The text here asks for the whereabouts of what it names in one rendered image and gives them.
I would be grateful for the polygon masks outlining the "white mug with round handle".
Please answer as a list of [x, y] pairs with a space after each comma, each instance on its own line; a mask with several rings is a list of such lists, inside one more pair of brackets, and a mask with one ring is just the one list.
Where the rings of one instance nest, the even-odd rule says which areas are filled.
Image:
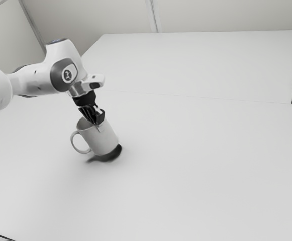
[[[74, 136], [80, 134], [89, 148], [80, 150], [74, 144]], [[97, 156], [103, 156], [110, 153], [119, 144], [119, 139], [107, 119], [101, 124], [93, 124], [82, 117], [76, 125], [76, 130], [71, 134], [70, 141], [73, 148], [81, 153], [88, 154], [93, 152]]]

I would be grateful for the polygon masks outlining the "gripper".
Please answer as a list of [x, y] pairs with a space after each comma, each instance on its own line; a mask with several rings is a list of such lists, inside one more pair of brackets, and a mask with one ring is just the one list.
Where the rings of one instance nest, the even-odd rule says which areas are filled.
[[85, 95], [73, 97], [72, 100], [76, 106], [80, 107], [78, 110], [85, 117], [85, 119], [94, 124], [98, 132], [102, 132], [104, 130], [103, 122], [105, 120], [105, 112], [95, 104], [95, 92], [92, 90]]

